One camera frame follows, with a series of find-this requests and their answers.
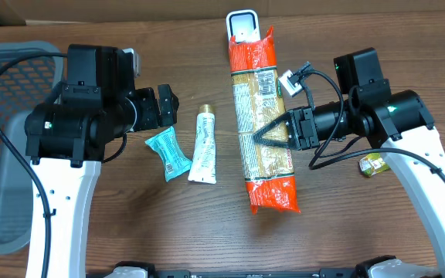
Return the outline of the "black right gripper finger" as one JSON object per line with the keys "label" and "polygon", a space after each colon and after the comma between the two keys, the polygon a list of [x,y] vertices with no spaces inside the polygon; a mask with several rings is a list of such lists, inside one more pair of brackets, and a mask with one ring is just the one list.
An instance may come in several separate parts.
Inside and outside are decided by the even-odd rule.
{"label": "black right gripper finger", "polygon": [[290,112],[281,114],[253,134],[254,140],[290,140],[292,138]]}
{"label": "black right gripper finger", "polygon": [[262,134],[255,133],[253,135],[253,141],[256,144],[262,144],[268,147],[279,147],[291,150],[298,149],[298,145],[296,144],[293,136],[290,134],[286,134],[283,140],[277,140],[277,139],[267,139],[264,138]]}

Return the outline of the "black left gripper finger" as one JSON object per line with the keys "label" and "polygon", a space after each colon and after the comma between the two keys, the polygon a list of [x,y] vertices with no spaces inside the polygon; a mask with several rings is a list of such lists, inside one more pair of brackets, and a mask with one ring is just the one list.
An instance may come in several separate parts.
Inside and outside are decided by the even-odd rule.
{"label": "black left gripper finger", "polygon": [[161,126],[167,127],[171,125],[171,111],[169,105],[171,104],[171,97],[169,93],[169,85],[162,84],[158,85],[158,94],[159,94],[159,108],[160,108],[160,118],[161,118]]}
{"label": "black left gripper finger", "polygon": [[179,101],[176,95],[173,94],[171,87],[165,84],[165,121],[168,126],[177,123],[177,111]]}

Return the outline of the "white tube gold cap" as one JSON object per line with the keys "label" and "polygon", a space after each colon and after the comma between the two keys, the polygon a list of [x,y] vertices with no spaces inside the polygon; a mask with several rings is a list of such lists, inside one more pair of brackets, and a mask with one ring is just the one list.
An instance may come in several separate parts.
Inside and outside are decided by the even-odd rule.
{"label": "white tube gold cap", "polygon": [[215,110],[209,104],[199,108],[196,118],[195,147],[188,180],[216,183]]}

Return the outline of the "teal snack packet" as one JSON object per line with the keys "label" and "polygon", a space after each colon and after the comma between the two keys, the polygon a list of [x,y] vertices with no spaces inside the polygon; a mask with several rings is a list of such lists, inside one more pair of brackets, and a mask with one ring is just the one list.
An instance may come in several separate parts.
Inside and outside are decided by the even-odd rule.
{"label": "teal snack packet", "polygon": [[169,127],[156,134],[147,139],[145,143],[161,158],[167,182],[190,170],[192,161],[183,154],[179,147],[174,127]]}

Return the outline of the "green tea packet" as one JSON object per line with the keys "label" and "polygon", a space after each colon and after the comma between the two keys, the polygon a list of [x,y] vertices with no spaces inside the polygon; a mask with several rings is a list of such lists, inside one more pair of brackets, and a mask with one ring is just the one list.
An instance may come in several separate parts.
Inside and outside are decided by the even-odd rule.
{"label": "green tea packet", "polygon": [[358,166],[360,172],[368,178],[390,169],[382,159],[380,153],[367,154],[358,162]]}

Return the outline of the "red orange pasta packet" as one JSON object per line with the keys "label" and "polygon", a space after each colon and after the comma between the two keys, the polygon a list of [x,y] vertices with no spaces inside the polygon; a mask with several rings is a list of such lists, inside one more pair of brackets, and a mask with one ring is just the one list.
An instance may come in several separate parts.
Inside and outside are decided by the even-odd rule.
{"label": "red orange pasta packet", "polygon": [[288,148],[258,144],[253,134],[285,112],[277,85],[273,27],[256,42],[229,40],[229,65],[243,177],[252,213],[260,208],[299,212]]}

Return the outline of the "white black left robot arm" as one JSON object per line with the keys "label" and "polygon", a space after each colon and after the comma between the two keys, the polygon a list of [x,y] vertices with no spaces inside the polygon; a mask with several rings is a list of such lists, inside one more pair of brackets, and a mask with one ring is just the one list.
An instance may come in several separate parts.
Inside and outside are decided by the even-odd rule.
{"label": "white black left robot arm", "polygon": [[27,277],[84,277],[93,191],[111,141],[177,121],[167,84],[138,89],[132,49],[71,45],[57,103],[25,120],[25,154],[43,191],[33,198]]}

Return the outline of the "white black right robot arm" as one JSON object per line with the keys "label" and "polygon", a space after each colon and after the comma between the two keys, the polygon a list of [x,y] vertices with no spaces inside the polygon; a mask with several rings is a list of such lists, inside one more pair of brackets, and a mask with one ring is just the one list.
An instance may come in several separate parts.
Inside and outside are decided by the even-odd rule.
{"label": "white black right robot arm", "polygon": [[324,156],[330,141],[356,134],[367,139],[401,182],[430,238],[436,267],[378,256],[355,267],[357,277],[445,277],[445,152],[432,114],[412,90],[391,91],[373,48],[334,60],[331,85],[338,102],[308,104],[286,111],[253,139],[258,144],[302,151],[315,149],[312,170],[352,157],[349,151]]}

